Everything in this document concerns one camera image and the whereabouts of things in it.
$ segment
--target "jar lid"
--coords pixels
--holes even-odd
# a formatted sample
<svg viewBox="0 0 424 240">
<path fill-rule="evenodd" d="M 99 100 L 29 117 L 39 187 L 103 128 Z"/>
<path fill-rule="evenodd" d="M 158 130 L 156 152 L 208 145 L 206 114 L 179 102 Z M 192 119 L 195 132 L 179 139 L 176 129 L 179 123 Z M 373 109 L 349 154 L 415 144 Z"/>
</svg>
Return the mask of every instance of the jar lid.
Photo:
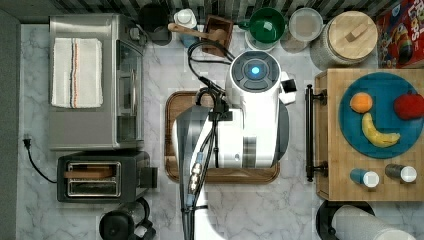
<svg viewBox="0 0 424 240">
<path fill-rule="evenodd" d="M 357 60 L 366 57 L 377 44 L 377 27 L 364 13 L 344 12 L 329 23 L 329 44 L 336 54 Z"/>
<path fill-rule="evenodd" d="M 417 178 L 417 170 L 413 167 L 404 167 L 400 171 L 400 177 L 405 182 L 413 182 Z"/>
<path fill-rule="evenodd" d="M 369 171 L 365 173 L 363 180 L 364 180 L 365 186 L 369 188 L 373 188 L 373 187 L 376 187 L 378 183 L 380 182 L 380 177 L 378 176 L 376 172 Z"/>
<path fill-rule="evenodd" d="M 196 17 L 191 9 L 183 9 L 174 15 L 176 24 L 187 28 L 194 28 L 197 25 Z"/>
</svg>

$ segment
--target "pepper shaker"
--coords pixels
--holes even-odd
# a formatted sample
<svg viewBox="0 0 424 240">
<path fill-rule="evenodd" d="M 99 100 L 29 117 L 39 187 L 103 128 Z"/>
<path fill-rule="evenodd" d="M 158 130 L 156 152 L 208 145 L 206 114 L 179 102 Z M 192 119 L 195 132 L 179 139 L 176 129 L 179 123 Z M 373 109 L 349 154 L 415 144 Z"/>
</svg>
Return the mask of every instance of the pepper shaker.
<svg viewBox="0 0 424 240">
<path fill-rule="evenodd" d="M 417 178 L 417 170 L 410 166 L 389 164 L 386 166 L 385 172 L 387 176 L 402 179 L 407 183 L 413 182 Z"/>
</svg>

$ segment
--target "striped dish towel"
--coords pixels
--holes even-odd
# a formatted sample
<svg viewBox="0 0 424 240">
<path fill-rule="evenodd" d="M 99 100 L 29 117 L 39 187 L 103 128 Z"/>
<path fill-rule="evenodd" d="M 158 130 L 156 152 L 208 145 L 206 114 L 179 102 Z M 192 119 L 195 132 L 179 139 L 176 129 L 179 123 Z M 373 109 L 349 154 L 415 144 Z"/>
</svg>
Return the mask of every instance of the striped dish towel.
<svg viewBox="0 0 424 240">
<path fill-rule="evenodd" d="M 100 107 L 102 43 L 98 39 L 56 38 L 53 55 L 52 105 Z"/>
</svg>

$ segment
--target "salt shaker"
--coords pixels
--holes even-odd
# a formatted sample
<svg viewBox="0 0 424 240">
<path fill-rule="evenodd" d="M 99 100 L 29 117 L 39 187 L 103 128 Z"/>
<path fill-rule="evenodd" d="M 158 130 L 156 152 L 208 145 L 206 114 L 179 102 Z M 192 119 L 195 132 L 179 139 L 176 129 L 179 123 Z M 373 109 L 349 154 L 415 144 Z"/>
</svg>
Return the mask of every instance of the salt shaker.
<svg viewBox="0 0 424 240">
<path fill-rule="evenodd" d="M 355 168 L 350 172 L 350 179 L 369 188 L 376 187 L 380 182 L 380 178 L 376 172 L 359 168 Z"/>
<path fill-rule="evenodd" d="M 197 30 L 196 17 L 194 16 L 194 13 L 191 9 L 183 9 L 177 12 L 174 15 L 174 21 L 176 24 L 181 25 L 183 27 Z M 199 38 L 183 33 L 177 33 L 177 36 L 180 38 L 181 42 L 186 48 L 190 47 L 193 43 L 199 41 Z"/>
</svg>

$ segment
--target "toaster slot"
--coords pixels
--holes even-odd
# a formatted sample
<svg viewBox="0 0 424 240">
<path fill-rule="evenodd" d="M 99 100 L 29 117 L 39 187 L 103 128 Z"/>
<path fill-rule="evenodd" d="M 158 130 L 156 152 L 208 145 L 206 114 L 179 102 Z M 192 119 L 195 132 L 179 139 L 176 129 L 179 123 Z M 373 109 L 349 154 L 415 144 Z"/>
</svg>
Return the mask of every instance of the toaster slot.
<svg viewBox="0 0 424 240">
<path fill-rule="evenodd" d="M 119 162 L 69 163 L 65 172 L 69 197 L 119 197 L 121 164 Z"/>
</svg>

